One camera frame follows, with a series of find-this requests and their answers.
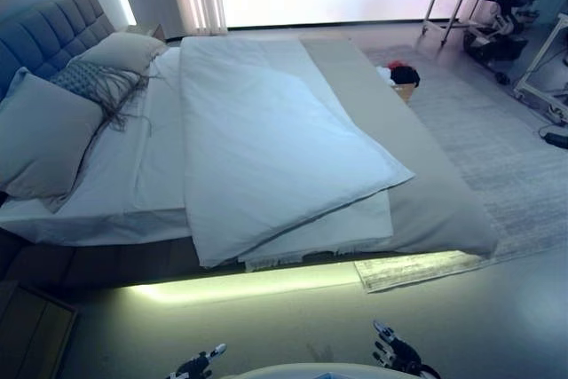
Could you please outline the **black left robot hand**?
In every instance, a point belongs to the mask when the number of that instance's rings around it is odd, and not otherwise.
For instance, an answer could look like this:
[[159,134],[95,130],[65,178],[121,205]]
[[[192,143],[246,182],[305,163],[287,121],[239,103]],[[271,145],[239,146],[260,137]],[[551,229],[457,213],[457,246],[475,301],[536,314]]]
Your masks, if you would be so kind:
[[225,353],[227,345],[221,343],[211,351],[201,351],[168,375],[169,379],[205,379],[212,375],[211,361]]

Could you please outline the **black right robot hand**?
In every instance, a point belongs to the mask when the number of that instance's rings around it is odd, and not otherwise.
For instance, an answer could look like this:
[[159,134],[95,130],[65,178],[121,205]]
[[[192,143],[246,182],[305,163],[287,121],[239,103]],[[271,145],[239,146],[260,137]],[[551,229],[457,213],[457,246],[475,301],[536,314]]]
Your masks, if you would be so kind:
[[378,320],[373,321],[373,327],[378,335],[375,341],[376,351],[373,358],[380,366],[420,376],[422,359],[418,352],[406,341],[400,339],[394,330]]

